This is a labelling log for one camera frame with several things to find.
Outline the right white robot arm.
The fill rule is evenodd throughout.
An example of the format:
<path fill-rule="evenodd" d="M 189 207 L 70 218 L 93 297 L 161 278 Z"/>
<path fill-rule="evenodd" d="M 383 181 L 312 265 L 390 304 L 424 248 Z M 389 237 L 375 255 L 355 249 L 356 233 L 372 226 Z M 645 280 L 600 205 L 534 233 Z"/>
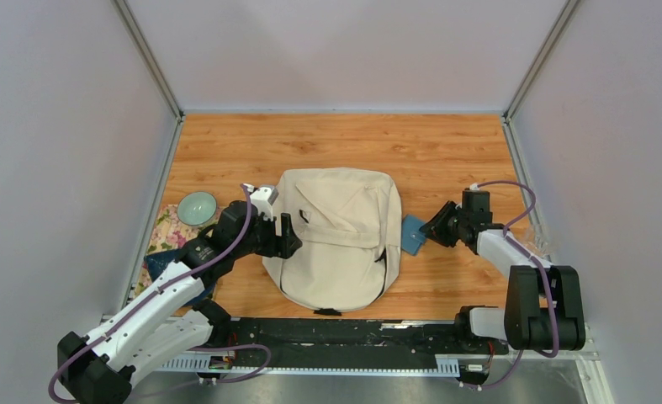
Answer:
<path fill-rule="evenodd" d="M 465 189 L 461 202 L 448 201 L 419 231 L 444 247 L 462 243 L 506 277 L 504 307 L 464 306 L 455 316 L 453 340 L 459 349 L 475 352 L 487 338 L 546 357 L 585 346 L 577 270 L 523 246 L 508 226 L 494 220 L 488 191 Z"/>

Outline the blue leather wallet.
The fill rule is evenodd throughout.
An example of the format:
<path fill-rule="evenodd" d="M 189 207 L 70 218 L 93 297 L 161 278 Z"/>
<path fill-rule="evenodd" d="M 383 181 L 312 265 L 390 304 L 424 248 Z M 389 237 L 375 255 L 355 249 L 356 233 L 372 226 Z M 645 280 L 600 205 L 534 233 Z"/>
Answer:
<path fill-rule="evenodd" d="M 421 228 L 425 221 L 414 215 L 406 215 L 401 224 L 401 249 L 411 256 L 416 256 L 426 243 L 426 236 Z"/>

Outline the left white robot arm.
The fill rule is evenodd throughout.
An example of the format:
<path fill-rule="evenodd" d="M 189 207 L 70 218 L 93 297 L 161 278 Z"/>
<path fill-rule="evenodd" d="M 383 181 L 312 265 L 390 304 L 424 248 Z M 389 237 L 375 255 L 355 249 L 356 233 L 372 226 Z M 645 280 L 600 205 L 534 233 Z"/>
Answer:
<path fill-rule="evenodd" d="M 123 403 L 168 360 L 206 344 L 229 341 L 230 314 L 212 300 L 168 324 L 178 308 L 200 296 L 249 255 L 288 259 L 302 247 L 291 214 L 275 215 L 270 202 L 252 197 L 224 208 L 219 219 L 177 250 L 176 257 L 124 309 L 89 332 L 69 332 L 57 344 L 57 370 L 48 385 L 56 403 L 61 385 L 70 403 Z"/>

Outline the beige canvas backpack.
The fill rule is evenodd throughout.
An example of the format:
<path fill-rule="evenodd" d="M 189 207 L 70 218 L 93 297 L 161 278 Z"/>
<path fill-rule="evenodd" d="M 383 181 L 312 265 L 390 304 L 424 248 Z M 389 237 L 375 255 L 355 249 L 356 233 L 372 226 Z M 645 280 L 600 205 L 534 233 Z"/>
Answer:
<path fill-rule="evenodd" d="M 262 264 L 282 294 L 317 314 L 370 306 L 400 273 L 402 205 L 387 174 L 349 167 L 289 169 L 275 203 L 302 246 Z"/>

